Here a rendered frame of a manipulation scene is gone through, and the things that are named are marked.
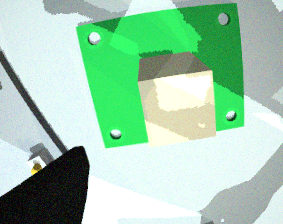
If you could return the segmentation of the green board with corner holes and square handle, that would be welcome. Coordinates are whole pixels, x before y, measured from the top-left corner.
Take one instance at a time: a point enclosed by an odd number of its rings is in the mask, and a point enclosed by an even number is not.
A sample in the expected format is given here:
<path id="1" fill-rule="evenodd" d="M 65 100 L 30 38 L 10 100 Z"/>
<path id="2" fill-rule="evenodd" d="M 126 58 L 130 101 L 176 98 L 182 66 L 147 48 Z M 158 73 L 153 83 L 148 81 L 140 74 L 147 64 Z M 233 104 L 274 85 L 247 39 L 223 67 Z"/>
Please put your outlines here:
<path id="1" fill-rule="evenodd" d="M 243 127 L 237 3 L 150 11 L 76 32 L 105 148 L 160 147 Z M 93 32 L 100 43 L 90 43 Z"/>

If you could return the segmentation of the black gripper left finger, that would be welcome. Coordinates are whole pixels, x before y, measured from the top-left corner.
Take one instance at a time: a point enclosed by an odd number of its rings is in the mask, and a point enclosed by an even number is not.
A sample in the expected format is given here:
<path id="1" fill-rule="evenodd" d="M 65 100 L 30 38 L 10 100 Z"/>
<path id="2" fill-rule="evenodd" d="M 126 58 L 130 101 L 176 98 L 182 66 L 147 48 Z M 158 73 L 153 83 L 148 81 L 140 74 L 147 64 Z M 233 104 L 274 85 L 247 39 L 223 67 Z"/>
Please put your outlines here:
<path id="1" fill-rule="evenodd" d="M 82 224 L 89 160 L 77 145 L 0 196 L 0 224 Z"/>

